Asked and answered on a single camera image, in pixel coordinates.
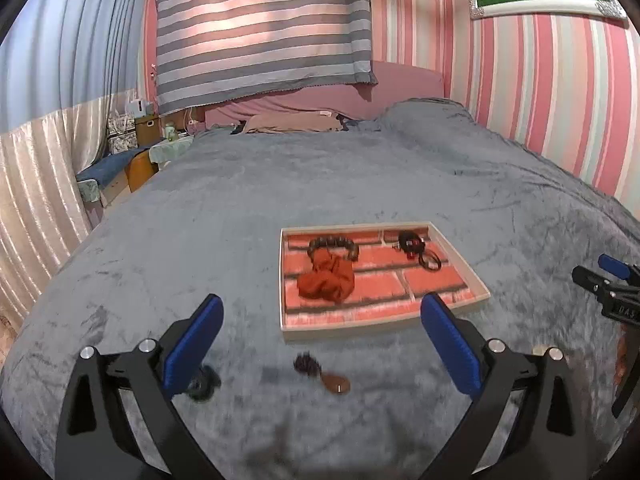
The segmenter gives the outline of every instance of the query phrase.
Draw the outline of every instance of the wall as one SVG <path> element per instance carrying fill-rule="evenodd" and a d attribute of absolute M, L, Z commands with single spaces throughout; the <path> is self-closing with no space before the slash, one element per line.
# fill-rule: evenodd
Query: wall
<path fill-rule="evenodd" d="M 374 59 L 444 74 L 479 123 L 524 143 L 640 218 L 640 36 L 599 18 L 472 22 L 468 0 L 372 0 Z"/>
<path fill-rule="evenodd" d="M 158 46 L 158 5 L 156 0 L 145 0 L 143 25 L 142 65 L 146 100 L 154 104 L 158 111 L 158 90 L 156 88 L 156 47 Z"/>

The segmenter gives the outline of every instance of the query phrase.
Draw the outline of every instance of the pink pillow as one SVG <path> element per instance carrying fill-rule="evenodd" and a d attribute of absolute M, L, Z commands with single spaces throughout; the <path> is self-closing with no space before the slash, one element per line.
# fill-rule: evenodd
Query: pink pillow
<path fill-rule="evenodd" d="M 207 128 L 235 124 L 265 112 L 329 110 L 351 119 L 374 119 L 391 105 L 412 97 L 444 97 L 442 74 L 409 65 L 373 62 L 377 85 L 310 86 L 258 94 L 206 108 Z"/>

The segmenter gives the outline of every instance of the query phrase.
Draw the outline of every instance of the brick pattern tray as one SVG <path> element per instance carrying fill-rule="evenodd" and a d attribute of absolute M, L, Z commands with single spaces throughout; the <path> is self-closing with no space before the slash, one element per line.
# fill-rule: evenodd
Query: brick pattern tray
<path fill-rule="evenodd" d="M 412 230 L 428 241 L 442 261 L 438 272 L 427 272 L 392 246 L 398 232 Z M 307 300 L 296 279 L 312 270 L 306 254 L 309 242 L 321 235 L 341 235 L 360 246 L 353 264 L 355 288 L 340 304 Z M 332 252 L 345 252 L 332 249 Z M 438 292 L 453 310 L 479 306 L 491 294 L 473 269 L 430 222 L 360 224 L 287 228 L 280 236 L 280 328 L 287 340 L 347 335 L 374 328 L 394 328 L 420 317 L 420 300 Z"/>

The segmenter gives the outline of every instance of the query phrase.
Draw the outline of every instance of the white curtain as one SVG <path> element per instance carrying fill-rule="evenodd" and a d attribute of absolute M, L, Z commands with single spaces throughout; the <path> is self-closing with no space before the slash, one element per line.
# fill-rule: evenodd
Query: white curtain
<path fill-rule="evenodd" d="M 29 0 L 0 45 L 0 316 L 18 330 L 90 226 L 75 174 L 136 93 L 144 0 Z"/>

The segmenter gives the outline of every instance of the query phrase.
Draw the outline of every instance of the blue gripper pad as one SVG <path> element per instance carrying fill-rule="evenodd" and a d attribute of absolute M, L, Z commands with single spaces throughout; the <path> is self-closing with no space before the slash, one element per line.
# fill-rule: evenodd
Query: blue gripper pad
<path fill-rule="evenodd" d="M 602 270 L 606 270 L 609 274 L 613 274 L 615 277 L 621 280 L 628 280 L 631 276 L 631 271 L 627 264 L 620 262 L 619 260 L 612 258 L 608 254 L 601 254 L 598 258 L 598 266 Z"/>
<path fill-rule="evenodd" d="M 420 319 L 451 379 L 461 394 L 475 397 L 482 389 L 480 361 L 457 329 L 453 315 L 437 294 L 422 298 Z"/>
<path fill-rule="evenodd" d="M 209 303 L 191 321 L 190 327 L 167 356 L 162 388 L 170 397 L 183 393 L 189 386 L 191 378 L 220 332 L 224 312 L 222 300 L 211 295 Z"/>

